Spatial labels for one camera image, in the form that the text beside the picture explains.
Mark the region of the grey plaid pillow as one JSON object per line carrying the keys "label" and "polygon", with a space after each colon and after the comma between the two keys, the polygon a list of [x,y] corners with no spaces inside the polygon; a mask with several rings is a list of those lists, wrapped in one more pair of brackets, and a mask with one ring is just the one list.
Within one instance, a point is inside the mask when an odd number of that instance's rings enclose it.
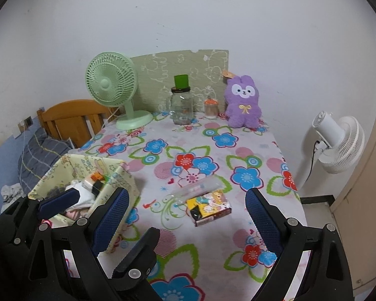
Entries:
{"label": "grey plaid pillow", "polygon": [[39,128],[19,157],[18,177],[24,193],[31,192],[46,172],[71,149],[68,141],[54,139],[44,128]]}

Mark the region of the small orange-lid jar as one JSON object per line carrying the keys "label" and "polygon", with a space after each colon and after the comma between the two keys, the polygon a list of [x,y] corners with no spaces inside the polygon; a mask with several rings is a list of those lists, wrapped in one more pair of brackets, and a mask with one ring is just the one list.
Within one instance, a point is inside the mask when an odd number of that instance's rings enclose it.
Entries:
{"label": "small orange-lid jar", "polygon": [[205,117],[212,120],[216,119],[219,115],[219,102],[216,99],[208,97],[204,101]]}

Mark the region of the white standing fan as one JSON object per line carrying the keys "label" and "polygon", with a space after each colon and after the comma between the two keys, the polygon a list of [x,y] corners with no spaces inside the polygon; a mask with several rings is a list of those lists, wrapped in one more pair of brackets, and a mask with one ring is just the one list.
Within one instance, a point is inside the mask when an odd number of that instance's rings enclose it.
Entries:
{"label": "white standing fan", "polygon": [[301,162],[295,176],[298,192],[321,189],[326,181],[351,170],[365,147],[365,132],[353,116],[334,119],[319,112],[309,125],[300,145]]}

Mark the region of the green cup on jar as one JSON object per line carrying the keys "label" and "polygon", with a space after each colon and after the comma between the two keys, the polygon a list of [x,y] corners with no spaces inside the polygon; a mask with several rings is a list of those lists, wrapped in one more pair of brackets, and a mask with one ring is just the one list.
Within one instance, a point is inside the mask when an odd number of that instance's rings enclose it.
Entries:
{"label": "green cup on jar", "polygon": [[187,74],[174,76],[174,87],[178,90],[189,88],[189,76]]}

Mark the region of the white cloth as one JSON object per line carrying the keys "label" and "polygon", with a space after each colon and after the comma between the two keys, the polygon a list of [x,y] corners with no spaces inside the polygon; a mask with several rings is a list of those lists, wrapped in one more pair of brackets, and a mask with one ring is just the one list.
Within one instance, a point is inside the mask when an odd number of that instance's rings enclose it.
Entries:
{"label": "white cloth", "polygon": [[81,182],[76,182],[67,186],[66,190],[70,188],[76,189],[79,192],[80,197],[79,197],[79,200],[75,204],[73,204],[71,207],[68,208],[68,210],[86,209],[86,208],[89,209],[93,205],[96,199],[96,196],[90,190],[85,188]]}
{"label": "white cloth", "polygon": [[4,185],[1,188],[1,196],[3,198],[3,203],[9,204],[12,203],[13,200],[24,196],[24,191],[20,183],[13,184],[11,186]]}

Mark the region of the beige door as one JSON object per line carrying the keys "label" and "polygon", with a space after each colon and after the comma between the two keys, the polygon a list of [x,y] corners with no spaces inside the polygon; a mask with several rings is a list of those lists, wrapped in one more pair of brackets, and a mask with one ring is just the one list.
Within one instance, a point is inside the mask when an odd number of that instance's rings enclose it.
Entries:
{"label": "beige door", "polygon": [[347,256],[353,294],[376,286],[376,119],[364,153],[331,207]]}

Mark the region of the green patterned board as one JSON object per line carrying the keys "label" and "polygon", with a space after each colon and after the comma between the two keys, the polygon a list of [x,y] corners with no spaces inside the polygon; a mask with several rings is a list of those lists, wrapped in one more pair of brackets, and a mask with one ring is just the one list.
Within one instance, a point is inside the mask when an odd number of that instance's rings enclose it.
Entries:
{"label": "green patterned board", "polygon": [[135,109],[166,111],[166,99],[175,86],[174,77],[187,75],[194,99],[194,110],[204,111],[204,101],[211,97],[224,112],[226,83],[222,72],[228,69],[228,50],[180,50],[146,54],[131,58],[138,74],[138,89],[133,97]]}

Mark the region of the green desk fan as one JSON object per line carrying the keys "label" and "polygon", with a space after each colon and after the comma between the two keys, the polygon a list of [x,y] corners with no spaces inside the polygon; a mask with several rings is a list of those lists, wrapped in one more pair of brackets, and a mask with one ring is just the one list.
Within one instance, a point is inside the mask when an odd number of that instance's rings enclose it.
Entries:
{"label": "green desk fan", "polygon": [[88,64],[85,83],[93,99],[125,113],[116,120],[119,130],[135,130],[153,120],[149,111],[135,110],[132,99],[138,89],[138,74],[132,60],[120,53],[102,52]]}

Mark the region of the glass mason jar mug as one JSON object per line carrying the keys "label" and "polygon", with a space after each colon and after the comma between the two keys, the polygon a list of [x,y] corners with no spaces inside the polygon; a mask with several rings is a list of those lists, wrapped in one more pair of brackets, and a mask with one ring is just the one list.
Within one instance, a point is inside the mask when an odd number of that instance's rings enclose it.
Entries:
{"label": "glass mason jar mug", "polygon": [[175,125],[189,125],[194,118],[194,98],[191,89],[171,88],[171,95],[166,99],[166,108]]}

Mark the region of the purple plush bunny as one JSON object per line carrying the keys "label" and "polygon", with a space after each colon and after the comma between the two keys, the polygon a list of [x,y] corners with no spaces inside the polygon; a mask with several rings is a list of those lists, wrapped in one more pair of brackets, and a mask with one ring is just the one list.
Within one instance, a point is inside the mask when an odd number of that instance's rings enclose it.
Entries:
{"label": "purple plush bunny", "polygon": [[228,78],[224,97],[227,103],[225,115],[231,128],[259,127],[262,112],[259,106],[259,91],[252,77]]}

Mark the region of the clear plastic pen case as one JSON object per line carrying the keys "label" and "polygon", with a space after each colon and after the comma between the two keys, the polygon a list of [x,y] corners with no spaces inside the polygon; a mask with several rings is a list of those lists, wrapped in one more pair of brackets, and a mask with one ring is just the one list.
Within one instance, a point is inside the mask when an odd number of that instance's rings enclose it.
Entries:
{"label": "clear plastic pen case", "polygon": [[211,175],[173,191],[172,197],[176,204],[184,204],[190,198],[207,194],[221,187],[222,185],[219,178],[215,175]]}

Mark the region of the wall socket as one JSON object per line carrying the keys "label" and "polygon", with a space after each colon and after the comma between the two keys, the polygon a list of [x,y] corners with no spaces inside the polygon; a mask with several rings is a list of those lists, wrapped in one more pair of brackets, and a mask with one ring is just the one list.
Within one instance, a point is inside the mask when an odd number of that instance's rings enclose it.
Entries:
{"label": "wall socket", "polygon": [[19,132],[26,131],[31,125],[33,125],[33,119],[29,116],[18,123]]}

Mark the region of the crumpled white cloth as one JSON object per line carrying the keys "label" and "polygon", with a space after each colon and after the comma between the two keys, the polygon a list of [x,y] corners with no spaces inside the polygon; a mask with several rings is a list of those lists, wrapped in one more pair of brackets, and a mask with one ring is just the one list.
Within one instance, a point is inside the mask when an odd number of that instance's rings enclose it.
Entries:
{"label": "crumpled white cloth", "polygon": [[1,196],[3,198],[3,203],[9,204],[12,203],[13,200],[24,196],[24,191],[20,183],[13,184],[11,186],[4,185],[1,188]]}

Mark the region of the pink paper packet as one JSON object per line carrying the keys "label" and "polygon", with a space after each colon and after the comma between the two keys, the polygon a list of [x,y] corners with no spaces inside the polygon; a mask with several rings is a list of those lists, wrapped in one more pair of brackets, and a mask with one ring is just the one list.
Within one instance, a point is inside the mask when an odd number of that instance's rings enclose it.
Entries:
{"label": "pink paper packet", "polygon": [[73,221],[81,217],[87,217],[89,209],[71,209],[65,212],[65,216]]}

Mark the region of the floral tablecloth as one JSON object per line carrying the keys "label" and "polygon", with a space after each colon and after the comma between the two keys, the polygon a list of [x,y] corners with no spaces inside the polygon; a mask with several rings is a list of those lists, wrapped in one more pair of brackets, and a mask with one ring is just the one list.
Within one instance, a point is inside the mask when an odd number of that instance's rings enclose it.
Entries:
{"label": "floral tablecloth", "polygon": [[[304,221],[289,167],[266,124],[231,128],[223,118],[197,116],[177,126],[166,113],[135,130],[108,126],[74,154],[123,160],[140,195],[115,256],[100,256],[112,270],[149,227],[161,237],[149,282],[162,300],[250,300],[276,261],[246,211],[244,198],[258,188],[286,216]],[[215,175],[232,212],[195,227],[187,204],[173,191]]]}

